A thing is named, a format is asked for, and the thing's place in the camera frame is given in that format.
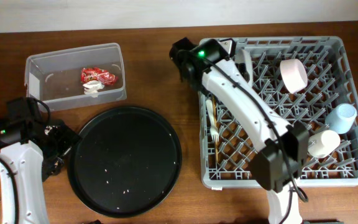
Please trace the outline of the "white tissue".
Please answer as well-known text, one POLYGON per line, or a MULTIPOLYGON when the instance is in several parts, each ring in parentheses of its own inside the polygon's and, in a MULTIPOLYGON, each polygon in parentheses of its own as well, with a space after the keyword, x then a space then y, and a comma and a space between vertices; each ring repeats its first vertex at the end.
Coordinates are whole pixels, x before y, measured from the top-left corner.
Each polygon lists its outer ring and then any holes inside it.
POLYGON ((91 80, 87 83, 83 84, 84 94, 89 95, 93 93, 97 93, 99 90, 104 88, 104 84, 97 80, 91 80))

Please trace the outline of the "red snack wrapper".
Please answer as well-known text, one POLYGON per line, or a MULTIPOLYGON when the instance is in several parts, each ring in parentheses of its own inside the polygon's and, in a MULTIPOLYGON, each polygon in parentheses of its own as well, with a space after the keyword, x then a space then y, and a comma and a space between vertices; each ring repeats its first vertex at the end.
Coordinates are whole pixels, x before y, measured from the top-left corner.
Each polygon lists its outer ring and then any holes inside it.
POLYGON ((81 82, 88 83, 93 80, 99 81, 103 85, 113 85, 117 82, 118 77, 102 68, 83 68, 81 70, 81 82))

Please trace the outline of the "white plastic fork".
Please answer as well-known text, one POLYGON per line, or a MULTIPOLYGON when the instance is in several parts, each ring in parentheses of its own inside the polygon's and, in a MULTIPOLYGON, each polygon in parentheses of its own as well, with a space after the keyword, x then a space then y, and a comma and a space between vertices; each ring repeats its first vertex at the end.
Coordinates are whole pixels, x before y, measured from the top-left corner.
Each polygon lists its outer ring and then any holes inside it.
POLYGON ((210 121, 210 132, 211 132, 211 137, 212 137, 212 140, 214 141, 214 118, 213 118, 213 103, 210 99, 207 99, 206 100, 206 109, 207 109, 207 112, 208 112, 208 118, 209 118, 209 121, 210 121))

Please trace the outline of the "wooden chopstick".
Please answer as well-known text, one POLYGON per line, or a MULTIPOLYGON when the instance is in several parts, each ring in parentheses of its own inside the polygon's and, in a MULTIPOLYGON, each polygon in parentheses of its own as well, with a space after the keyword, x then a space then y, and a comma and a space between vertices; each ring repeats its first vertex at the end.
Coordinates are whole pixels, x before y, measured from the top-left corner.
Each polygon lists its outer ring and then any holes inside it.
POLYGON ((216 100, 215 97, 212 96, 212 103, 213 103, 213 118, 214 118, 214 148, 215 148, 215 160, 218 163, 218 142, 219 142, 219 133, 218 127, 216 124, 216 100))

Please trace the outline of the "grey plate with food scraps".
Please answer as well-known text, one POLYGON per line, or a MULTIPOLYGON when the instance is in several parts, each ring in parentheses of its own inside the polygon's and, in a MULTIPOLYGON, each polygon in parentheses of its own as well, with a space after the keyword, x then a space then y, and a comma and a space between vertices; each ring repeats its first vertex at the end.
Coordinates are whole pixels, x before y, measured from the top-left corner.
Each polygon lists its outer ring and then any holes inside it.
POLYGON ((253 85, 253 65, 250 53, 244 49, 240 49, 234 56, 237 69, 240 71, 244 80, 249 86, 253 85))

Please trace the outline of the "pink bowl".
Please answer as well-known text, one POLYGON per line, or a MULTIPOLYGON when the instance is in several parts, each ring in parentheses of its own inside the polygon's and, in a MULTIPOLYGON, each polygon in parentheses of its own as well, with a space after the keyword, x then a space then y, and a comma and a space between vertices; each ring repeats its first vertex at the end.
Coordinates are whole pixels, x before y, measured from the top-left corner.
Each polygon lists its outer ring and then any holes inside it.
POLYGON ((298 59, 282 60, 280 73, 286 89, 291 94, 303 90, 308 84, 306 70, 298 59))

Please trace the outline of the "cream white cup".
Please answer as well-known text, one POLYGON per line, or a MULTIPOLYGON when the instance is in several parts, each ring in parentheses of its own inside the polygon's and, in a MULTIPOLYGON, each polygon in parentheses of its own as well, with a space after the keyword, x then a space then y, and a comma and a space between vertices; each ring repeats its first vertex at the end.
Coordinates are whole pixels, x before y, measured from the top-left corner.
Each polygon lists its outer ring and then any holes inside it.
POLYGON ((325 130, 314 134, 308 141, 308 153, 322 159, 332 153, 341 143, 341 138, 335 131, 325 130))

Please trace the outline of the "blue cup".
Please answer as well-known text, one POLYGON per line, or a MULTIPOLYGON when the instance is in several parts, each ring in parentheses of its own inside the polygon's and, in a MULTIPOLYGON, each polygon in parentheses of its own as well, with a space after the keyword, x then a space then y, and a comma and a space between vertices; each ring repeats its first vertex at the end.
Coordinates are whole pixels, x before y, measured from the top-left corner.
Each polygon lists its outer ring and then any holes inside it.
POLYGON ((357 110, 353 105, 341 103, 327 115, 325 124, 332 131, 338 134, 345 134, 352 128, 356 117, 357 110))

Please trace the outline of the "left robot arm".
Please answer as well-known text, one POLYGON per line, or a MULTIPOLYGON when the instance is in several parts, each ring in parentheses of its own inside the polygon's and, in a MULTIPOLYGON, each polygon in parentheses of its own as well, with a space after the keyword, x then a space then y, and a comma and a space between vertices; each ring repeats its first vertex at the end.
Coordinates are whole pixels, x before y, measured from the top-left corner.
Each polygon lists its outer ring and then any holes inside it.
POLYGON ((44 119, 32 97, 7 102, 0 124, 0 184, 3 223, 48 223, 43 182, 60 173, 80 136, 62 120, 44 119))

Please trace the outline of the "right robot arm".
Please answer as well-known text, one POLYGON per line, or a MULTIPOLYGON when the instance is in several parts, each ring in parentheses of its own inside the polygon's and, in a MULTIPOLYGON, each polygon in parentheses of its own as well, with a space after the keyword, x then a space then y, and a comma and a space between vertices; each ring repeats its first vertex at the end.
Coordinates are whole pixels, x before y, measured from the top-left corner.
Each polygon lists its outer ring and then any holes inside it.
POLYGON ((209 39, 195 45, 183 38, 169 56, 181 79, 203 94, 213 94, 231 112, 250 138, 256 155, 249 162, 252 177, 267 191, 270 223, 302 223, 299 201, 307 202, 296 184, 308 157, 309 132, 299 121, 290 124, 254 91, 246 74, 246 56, 233 39, 209 39))

